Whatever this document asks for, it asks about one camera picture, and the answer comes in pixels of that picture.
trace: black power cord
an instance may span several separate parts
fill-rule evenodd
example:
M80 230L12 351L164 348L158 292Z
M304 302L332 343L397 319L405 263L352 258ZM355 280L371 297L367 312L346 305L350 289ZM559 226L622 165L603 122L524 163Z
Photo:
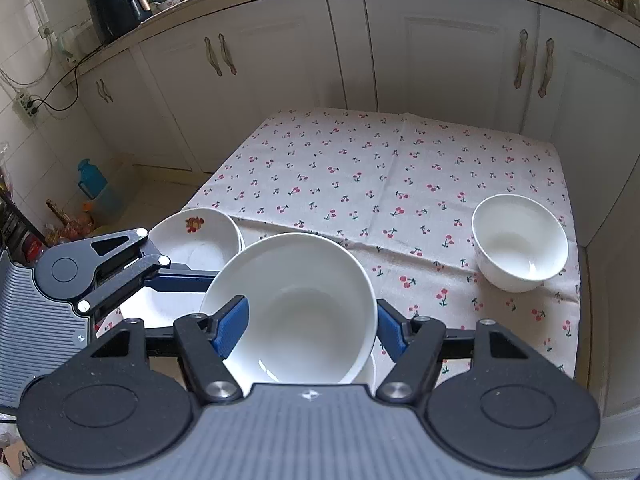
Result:
M27 103L27 106L33 106L36 103L40 103L39 106L36 107L36 111L40 109L40 107L42 105L45 105L47 108L49 108L50 110L54 110L56 112L64 112L65 110L69 110L69 108L71 108L74 104L76 104L76 101L78 101L78 98L80 97L80 87L78 86L78 67L84 63L87 59L89 59L93 54L95 54L96 52L98 52L98 50L100 50L102 48L102 45L100 45L99 47L97 47L96 49L94 49L93 51L91 51L90 53L88 53L86 56L84 56L79 62L78 64L73 67L71 70L68 70L68 72L65 73L65 75L63 75L58 82L52 86L51 90L49 90L49 93L47 93L47 95L44 96L44 99L41 99L39 97L35 98L33 101L30 101L30 103ZM47 103L47 97L49 97L51 95L51 93L55 90L56 86L58 86L60 83L62 83L62 81L64 80L64 78L66 76L68 76L71 73L74 73L74 81L76 82L76 98L73 100L73 102L69 105L66 106L64 108L55 108L53 106L51 106L49 103Z

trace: cabinet handle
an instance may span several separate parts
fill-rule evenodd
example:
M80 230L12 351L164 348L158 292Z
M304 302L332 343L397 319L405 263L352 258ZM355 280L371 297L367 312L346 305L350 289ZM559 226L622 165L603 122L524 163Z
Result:
M529 33L526 29L522 29L520 31L520 61L518 62L518 72L516 74L516 81L513 82L513 85L516 88L520 88L522 86L522 75L524 74L524 69L527 66L527 40L529 39Z
M100 83L102 83L102 93L108 97L109 101L113 103L113 97L111 97L111 95L109 94L109 91L105 88L104 81L102 79L100 79Z
M218 59L216 58L216 53L213 52L213 49L211 48L211 42L209 41L209 38L207 38L206 36L204 38L204 44L205 44L205 52L207 53L207 61L209 61L209 64L216 69L216 74L222 77L222 70L220 70L220 66L218 65Z
M538 95L540 97L544 97L546 95L546 87L549 85L551 76L554 74L554 45L554 40L552 38L546 40L546 68L545 77L542 80L542 85L540 85L540 90L538 90Z
M222 52L222 59L225 60L225 63L228 65L229 70L231 70L231 73L233 75L236 75L238 71L236 70L236 67L234 66L233 61L231 61L231 53L229 52L229 49L226 47L225 37L222 35L222 32L218 34L218 39L220 40L220 51Z
M107 98L106 98L104 95L102 95L102 92L100 91L100 83L98 83L97 81L95 82L95 89L98 91L98 95L99 95L102 99L104 99L104 102L105 102L105 103L107 103L107 104L109 104L109 101L107 101Z

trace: tablecloth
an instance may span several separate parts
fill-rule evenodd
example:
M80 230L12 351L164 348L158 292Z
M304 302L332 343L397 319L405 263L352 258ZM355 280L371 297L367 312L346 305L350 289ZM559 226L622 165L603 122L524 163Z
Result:
M562 272L523 294L488 283L474 259L471 216L483 199L516 193L564 227ZM187 207L232 216L249 244L303 231L337 241L369 273L378 298L450 328L498 320L570 376L580 317L574 222L549 143L414 115L283 110L263 124ZM374 346L379 383L393 363ZM444 362L440 380L467 370Z

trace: electrical outlet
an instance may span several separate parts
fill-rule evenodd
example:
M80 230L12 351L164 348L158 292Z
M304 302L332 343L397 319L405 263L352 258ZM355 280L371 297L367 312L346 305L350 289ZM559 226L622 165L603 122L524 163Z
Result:
M31 120L35 119L38 113L38 107L33 105L29 92L25 89L18 88L15 93L14 103L19 110L24 111L26 118Z
M44 40L47 36L51 35L51 27L49 25L50 22L43 23L38 27L38 32L40 33L40 37Z

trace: tiled wall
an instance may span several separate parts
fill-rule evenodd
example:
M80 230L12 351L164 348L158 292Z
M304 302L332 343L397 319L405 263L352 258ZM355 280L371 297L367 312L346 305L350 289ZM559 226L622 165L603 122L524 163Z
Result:
M54 33L60 33L87 18L85 0L0 0L0 67L15 80L33 81L49 60L47 41L40 38L38 27L49 22ZM30 93L44 97L65 71L54 56L47 75ZM98 166L108 166L113 153L80 101L56 117L42 106L33 123L16 113L14 95L0 82L0 140L10 144L7 168L14 200L41 228L56 222L45 204L47 198L71 210L85 200L76 184L78 162L90 158ZM47 101L62 108L75 96L73 85L59 85Z

